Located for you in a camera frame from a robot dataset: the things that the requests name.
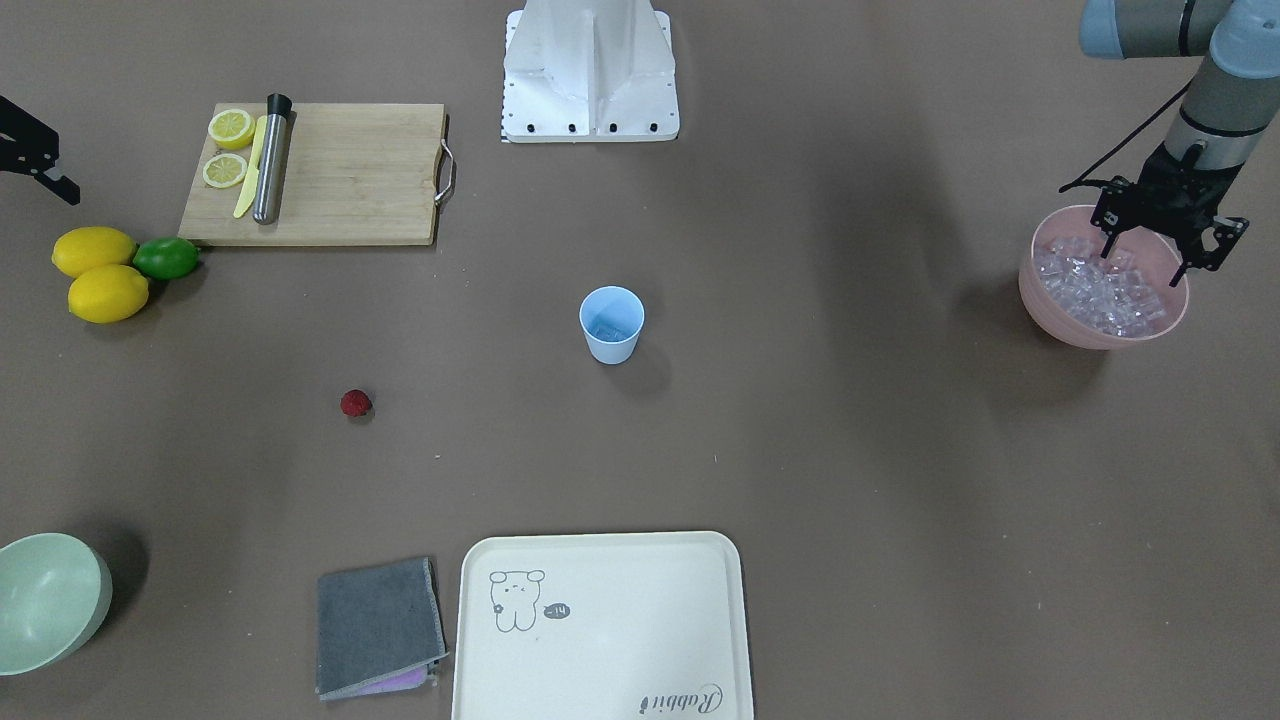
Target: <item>folded towel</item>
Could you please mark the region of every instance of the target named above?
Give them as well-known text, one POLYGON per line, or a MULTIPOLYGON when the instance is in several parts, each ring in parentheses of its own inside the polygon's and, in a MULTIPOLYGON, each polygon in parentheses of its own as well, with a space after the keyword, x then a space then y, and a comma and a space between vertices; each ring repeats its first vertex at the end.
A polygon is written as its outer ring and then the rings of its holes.
POLYGON ((324 575, 316 598, 321 701, 416 688, 448 655, 430 559, 324 575))

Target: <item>yellow knife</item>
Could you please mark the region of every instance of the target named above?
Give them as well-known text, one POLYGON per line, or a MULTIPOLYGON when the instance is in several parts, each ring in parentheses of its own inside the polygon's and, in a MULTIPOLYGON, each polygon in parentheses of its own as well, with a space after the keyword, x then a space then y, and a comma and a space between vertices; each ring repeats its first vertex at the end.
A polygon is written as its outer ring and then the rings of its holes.
POLYGON ((262 138, 266 136, 266 115, 257 119, 253 126, 253 149, 248 151, 248 172, 244 173, 244 183, 241 186, 239 200, 236 201, 236 218, 243 218, 253 204, 253 193, 257 192, 259 159, 262 156, 262 138))

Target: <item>black cable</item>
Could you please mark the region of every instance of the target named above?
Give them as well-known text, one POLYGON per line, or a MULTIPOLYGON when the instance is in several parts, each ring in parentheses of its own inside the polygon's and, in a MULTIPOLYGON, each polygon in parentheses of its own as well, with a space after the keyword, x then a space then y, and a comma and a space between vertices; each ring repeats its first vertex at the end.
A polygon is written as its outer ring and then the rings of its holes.
POLYGON ((1071 190, 1073 187, 1080 187, 1082 184, 1089 184, 1089 183, 1084 182, 1084 178, 1089 177, 1089 173, 1092 173, 1093 170, 1098 169, 1098 167, 1102 165, 1102 163, 1106 163, 1107 160, 1110 160, 1116 152, 1119 152, 1121 149, 1124 149, 1125 145, 1129 145, 1129 142, 1133 141, 1133 138, 1138 137, 1138 135, 1142 133, 1142 131, 1147 129, 1147 126, 1149 126, 1151 123, 1156 122, 1156 118, 1158 118, 1160 115, 1164 115, 1165 110, 1167 110, 1169 108, 1171 108, 1174 102, 1178 102, 1179 97, 1181 97, 1183 95, 1187 95, 1187 91, 1190 90, 1190 87, 1192 87, 1192 83, 1190 83, 1190 81, 1188 81, 1187 85, 1184 85, 1181 90, 1179 90, 1178 92, 1175 92, 1172 97, 1170 97, 1169 100, 1166 100, 1165 104, 1161 105, 1158 110, 1156 110, 1149 118, 1147 118, 1146 120, 1143 120, 1142 124, 1138 126, 1133 132, 1130 132, 1128 137, 1125 137, 1124 140, 1121 140, 1120 145, 1116 145, 1115 147, 1112 147, 1106 155, 1103 155, 1102 158, 1100 158, 1097 163, 1089 165, 1089 169, 1087 169, 1083 173, 1080 173, 1080 177, 1078 177, 1074 181, 1071 181, 1071 182, 1064 184, 1062 187, 1057 188, 1057 191, 1059 192, 1066 192, 1068 190, 1071 190))
POLYGON ((1192 54, 1192 49, 1188 46, 1187 35, 1192 29, 1192 13, 1196 12, 1196 0, 1187 0, 1183 4, 1183 18, 1178 23, 1178 51, 1181 53, 1183 58, 1192 54))

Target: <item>white metal stand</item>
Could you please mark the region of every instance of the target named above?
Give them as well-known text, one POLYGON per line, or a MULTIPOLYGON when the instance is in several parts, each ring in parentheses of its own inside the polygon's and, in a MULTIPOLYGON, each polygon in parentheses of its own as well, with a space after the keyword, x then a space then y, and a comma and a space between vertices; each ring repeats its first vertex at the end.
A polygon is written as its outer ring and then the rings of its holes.
POLYGON ((671 18, 649 0, 529 0, 507 17, 502 135, 652 142, 680 132, 671 18))

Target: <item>cartoon bear drawing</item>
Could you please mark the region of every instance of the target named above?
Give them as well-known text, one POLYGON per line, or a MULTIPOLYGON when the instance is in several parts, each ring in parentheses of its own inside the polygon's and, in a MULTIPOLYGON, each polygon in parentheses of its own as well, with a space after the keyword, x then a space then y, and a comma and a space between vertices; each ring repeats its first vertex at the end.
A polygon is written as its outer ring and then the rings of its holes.
POLYGON ((525 632, 534 626, 538 619, 538 598, 543 594, 541 582, 547 573, 541 570, 513 570, 489 573, 489 600, 493 601, 494 620, 498 630, 525 632))

